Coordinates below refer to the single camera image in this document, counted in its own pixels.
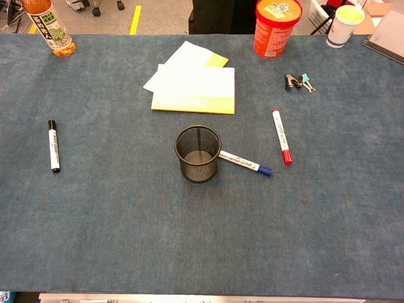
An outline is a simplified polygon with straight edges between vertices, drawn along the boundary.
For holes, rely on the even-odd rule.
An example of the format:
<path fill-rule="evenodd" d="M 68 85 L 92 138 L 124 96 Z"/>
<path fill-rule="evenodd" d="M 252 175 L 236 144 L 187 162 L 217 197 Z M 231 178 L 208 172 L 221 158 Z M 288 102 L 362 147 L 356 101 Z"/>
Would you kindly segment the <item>blue cap whiteboard marker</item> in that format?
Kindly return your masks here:
<path fill-rule="evenodd" d="M 263 175 L 271 177 L 273 175 L 273 170 L 269 167 L 265 167 L 264 165 L 260 165 L 258 163 L 252 162 L 250 160 L 246 160 L 242 157 L 238 157 L 231 153 L 221 150 L 219 153 L 219 157 L 221 159 L 227 160 L 229 162 L 235 163 L 237 165 L 243 166 L 247 169 L 251 169 L 253 171 L 259 172 Z"/>

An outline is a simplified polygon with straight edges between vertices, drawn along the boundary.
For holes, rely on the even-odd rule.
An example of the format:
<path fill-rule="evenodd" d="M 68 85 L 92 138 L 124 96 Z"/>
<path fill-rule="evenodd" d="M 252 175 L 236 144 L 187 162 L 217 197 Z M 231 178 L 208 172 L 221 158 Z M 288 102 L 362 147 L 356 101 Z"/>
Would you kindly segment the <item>red cap whiteboard marker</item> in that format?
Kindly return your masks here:
<path fill-rule="evenodd" d="M 293 158 L 292 158 L 292 154 L 290 152 L 290 149 L 289 149 L 289 146 L 287 143 L 285 131 L 284 131 L 283 124 L 282 124 L 282 119 L 280 117 L 280 112 L 278 109 L 273 109 L 272 114 L 273 114 L 273 120 L 275 123 L 276 132 L 278 135 L 278 140 L 280 142 L 280 148 L 282 151 L 282 157 L 283 157 L 284 164 L 292 165 Z"/>

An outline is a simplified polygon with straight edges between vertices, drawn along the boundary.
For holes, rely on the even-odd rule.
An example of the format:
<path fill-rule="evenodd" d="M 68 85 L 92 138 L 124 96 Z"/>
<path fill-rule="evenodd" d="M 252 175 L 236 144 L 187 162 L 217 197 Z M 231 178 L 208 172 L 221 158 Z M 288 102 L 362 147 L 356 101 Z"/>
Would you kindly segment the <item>black cap whiteboard marker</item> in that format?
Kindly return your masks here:
<path fill-rule="evenodd" d="M 54 120 L 48 120 L 48 128 L 50 167 L 53 173 L 58 173 L 61 171 L 61 164 L 59 159 L 56 122 Z"/>

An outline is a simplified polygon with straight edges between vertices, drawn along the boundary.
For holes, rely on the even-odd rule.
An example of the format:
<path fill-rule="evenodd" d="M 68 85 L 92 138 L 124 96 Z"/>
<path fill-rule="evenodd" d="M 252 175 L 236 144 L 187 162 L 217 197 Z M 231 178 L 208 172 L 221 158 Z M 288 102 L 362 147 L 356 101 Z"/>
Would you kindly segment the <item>black mesh pen cup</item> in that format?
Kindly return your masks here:
<path fill-rule="evenodd" d="M 181 174 L 195 183 L 207 182 L 215 176 L 221 150 L 222 140 L 219 134 L 203 125 L 183 129 L 174 142 Z"/>

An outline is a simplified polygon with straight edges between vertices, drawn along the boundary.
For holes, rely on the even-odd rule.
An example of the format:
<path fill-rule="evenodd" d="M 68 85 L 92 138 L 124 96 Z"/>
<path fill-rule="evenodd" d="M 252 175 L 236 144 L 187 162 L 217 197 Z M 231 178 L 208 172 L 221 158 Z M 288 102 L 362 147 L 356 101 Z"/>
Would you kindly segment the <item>yellow white Lexicon notebook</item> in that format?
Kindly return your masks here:
<path fill-rule="evenodd" d="M 234 68 L 174 68 L 159 65 L 145 88 L 152 110 L 235 114 Z"/>

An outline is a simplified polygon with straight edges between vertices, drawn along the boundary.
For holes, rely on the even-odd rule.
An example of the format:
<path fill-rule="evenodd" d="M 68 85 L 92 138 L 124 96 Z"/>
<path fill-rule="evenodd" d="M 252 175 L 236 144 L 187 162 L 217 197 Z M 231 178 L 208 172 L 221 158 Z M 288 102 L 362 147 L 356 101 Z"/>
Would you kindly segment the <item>blue felt table mat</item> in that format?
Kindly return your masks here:
<path fill-rule="evenodd" d="M 250 35 L 74 39 L 60 58 L 0 34 L 0 290 L 404 299 L 404 65 L 361 36 L 269 60 Z M 151 110 L 143 85 L 185 41 L 229 59 L 234 115 Z M 314 93 L 285 90 L 304 73 Z M 190 182 L 174 142 L 193 125 L 273 175 L 219 157 Z"/>

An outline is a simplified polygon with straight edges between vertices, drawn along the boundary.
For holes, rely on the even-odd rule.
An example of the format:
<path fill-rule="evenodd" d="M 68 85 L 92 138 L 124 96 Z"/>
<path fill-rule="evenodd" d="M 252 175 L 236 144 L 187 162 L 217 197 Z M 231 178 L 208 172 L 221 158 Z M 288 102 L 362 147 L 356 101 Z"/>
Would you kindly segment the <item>person in black clothes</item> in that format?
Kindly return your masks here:
<path fill-rule="evenodd" d="M 192 0 L 190 35 L 253 34 L 258 0 Z"/>

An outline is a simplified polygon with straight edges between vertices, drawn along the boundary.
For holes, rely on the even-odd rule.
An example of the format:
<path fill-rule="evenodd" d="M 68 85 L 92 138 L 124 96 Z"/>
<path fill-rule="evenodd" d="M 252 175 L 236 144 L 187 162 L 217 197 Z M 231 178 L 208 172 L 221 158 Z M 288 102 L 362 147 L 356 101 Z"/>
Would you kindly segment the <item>orange red snack canister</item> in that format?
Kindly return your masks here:
<path fill-rule="evenodd" d="M 302 6 L 298 0 L 259 0 L 256 5 L 255 53 L 266 59 L 282 55 L 301 16 Z"/>

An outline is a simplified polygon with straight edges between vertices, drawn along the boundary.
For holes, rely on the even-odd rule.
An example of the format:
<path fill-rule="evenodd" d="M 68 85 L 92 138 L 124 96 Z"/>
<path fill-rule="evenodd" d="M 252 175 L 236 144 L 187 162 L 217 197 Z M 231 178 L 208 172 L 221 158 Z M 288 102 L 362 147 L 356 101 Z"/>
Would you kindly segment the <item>long yellow floor tape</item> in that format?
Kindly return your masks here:
<path fill-rule="evenodd" d="M 139 24 L 139 20 L 140 20 L 141 9 L 142 9 L 141 5 L 136 5 L 135 6 L 133 19 L 132 19 L 132 22 L 131 22 L 131 28 L 130 28 L 130 31 L 129 31 L 130 35 L 136 35 L 137 34 L 137 29 L 138 29 L 138 24 Z"/>

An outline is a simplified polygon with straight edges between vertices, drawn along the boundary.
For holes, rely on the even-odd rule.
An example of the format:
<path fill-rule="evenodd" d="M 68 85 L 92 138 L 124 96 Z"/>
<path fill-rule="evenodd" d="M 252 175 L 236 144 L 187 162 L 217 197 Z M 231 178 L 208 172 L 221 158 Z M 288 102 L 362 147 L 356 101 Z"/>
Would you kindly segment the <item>office chair wheel base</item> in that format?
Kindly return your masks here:
<path fill-rule="evenodd" d="M 75 11 L 81 11 L 90 6 L 90 2 L 93 3 L 92 15 L 101 16 L 100 8 L 97 2 L 100 0 L 65 0 L 66 4 Z"/>

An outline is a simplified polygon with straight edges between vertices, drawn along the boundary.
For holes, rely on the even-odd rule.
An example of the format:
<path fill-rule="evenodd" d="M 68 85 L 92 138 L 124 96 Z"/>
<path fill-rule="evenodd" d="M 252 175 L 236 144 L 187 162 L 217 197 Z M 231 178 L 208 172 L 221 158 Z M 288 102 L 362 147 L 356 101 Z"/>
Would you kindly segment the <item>white plastic basket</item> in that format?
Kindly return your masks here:
<path fill-rule="evenodd" d="M 309 9 L 309 21 L 318 28 L 330 15 L 332 15 L 336 8 L 327 5 L 327 0 L 310 0 L 311 5 Z"/>

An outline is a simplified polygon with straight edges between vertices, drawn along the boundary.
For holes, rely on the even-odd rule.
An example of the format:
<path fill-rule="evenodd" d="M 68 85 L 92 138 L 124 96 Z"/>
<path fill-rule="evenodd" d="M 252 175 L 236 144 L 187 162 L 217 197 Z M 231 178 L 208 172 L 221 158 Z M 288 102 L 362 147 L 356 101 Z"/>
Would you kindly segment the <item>white paper cup yellow lid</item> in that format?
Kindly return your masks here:
<path fill-rule="evenodd" d="M 340 6 L 332 22 L 326 43 L 332 48 L 341 48 L 353 35 L 355 29 L 363 22 L 365 13 L 354 5 Z"/>

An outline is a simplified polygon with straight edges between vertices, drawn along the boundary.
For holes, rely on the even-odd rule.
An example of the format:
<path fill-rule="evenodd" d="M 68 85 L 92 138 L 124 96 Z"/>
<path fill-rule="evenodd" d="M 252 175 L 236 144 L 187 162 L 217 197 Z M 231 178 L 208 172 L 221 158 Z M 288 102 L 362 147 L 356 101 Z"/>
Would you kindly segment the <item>orange tea bottle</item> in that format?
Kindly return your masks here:
<path fill-rule="evenodd" d="M 68 57 L 75 52 L 76 45 L 60 21 L 51 0 L 21 0 L 21 3 L 56 56 Z"/>

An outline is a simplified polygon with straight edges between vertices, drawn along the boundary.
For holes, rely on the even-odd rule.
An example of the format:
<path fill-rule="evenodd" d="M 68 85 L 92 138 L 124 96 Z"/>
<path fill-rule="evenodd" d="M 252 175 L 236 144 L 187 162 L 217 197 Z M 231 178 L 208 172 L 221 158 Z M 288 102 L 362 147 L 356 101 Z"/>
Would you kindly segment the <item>brown cardboard box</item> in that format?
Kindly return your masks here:
<path fill-rule="evenodd" d="M 372 34 L 382 17 L 391 8 L 391 3 L 372 3 L 367 1 L 362 5 L 362 10 L 365 13 L 363 22 L 354 30 L 354 35 Z"/>

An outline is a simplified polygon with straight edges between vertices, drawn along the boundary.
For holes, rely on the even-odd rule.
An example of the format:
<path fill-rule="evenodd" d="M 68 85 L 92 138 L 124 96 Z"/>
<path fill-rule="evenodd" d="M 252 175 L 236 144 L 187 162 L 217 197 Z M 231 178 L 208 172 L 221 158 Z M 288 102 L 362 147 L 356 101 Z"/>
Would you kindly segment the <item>aluminium rail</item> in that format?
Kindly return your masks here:
<path fill-rule="evenodd" d="M 364 299 L 237 295 L 39 293 L 40 303 L 367 303 Z"/>

